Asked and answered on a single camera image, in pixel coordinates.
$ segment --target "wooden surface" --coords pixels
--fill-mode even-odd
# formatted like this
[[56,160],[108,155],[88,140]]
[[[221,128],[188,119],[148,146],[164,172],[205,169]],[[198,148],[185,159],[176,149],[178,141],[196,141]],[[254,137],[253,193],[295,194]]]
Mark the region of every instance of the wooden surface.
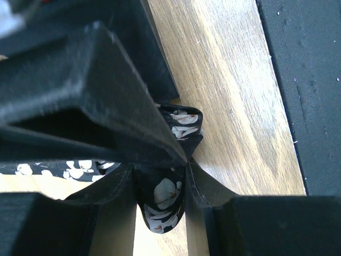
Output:
[[[204,112],[200,165],[240,194],[304,194],[254,0],[149,0],[183,105]],[[1,176],[0,191],[65,198],[89,183]],[[134,255],[187,255],[185,219],[155,235],[137,214]]]

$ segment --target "dark gray surface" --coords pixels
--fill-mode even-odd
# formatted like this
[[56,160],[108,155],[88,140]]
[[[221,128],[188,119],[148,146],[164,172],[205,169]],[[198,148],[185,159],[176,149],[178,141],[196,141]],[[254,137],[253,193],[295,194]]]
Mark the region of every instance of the dark gray surface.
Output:
[[341,195],[341,1],[257,4],[307,192]]

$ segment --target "black plastic part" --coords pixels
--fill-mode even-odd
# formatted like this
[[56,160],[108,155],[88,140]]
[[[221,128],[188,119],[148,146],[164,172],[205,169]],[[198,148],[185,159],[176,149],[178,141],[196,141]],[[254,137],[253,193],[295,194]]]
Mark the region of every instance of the black plastic part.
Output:
[[237,196],[194,161],[185,184],[189,256],[341,253],[339,197]]
[[0,162],[186,164],[120,41],[99,22],[0,62],[0,125]]
[[258,0],[309,195],[341,195],[341,1]]
[[140,0],[53,0],[41,4],[25,30],[0,40],[0,54],[12,57],[97,20],[118,35],[154,101],[169,103],[178,98],[149,6]]
[[0,255],[133,255],[135,218],[126,167],[65,201],[0,194]]

